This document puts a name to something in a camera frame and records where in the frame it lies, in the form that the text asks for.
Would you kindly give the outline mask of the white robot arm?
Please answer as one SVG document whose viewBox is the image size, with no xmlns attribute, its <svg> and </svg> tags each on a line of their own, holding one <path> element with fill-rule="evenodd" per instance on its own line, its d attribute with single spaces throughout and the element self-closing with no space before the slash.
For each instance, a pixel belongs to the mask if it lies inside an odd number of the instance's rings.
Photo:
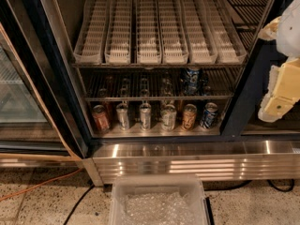
<svg viewBox="0 0 300 225">
<path fill-rule="evenodd" d="M 267 24 L 258 35 L 274 40 L 277 51 L 287 56 L 280 66 L 271 66 L 268 91 L 258 117 L 268 123 L 281 119 L 300 100 L 300 0 L 293 0 L 282 15 Z"/>
</svg>

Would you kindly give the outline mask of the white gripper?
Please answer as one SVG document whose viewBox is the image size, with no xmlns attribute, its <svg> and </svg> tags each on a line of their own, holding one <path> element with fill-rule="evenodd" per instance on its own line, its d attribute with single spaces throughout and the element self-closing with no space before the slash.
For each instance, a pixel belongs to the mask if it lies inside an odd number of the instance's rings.
<svg viewBox="0 0 300 225">
<path fill-rule="evenodd" d="M 278 16 L 260 30 L 258 38 L 266 41 L 278 37 Z M 280 67 L 271 66 L 269 94 L 266 94 L 258 111 L 260 120 L 274 123 L 281 119 L 292 107 L 292 101 L 300 99 L 300 58 L 289 58 Z"/>
</svg>

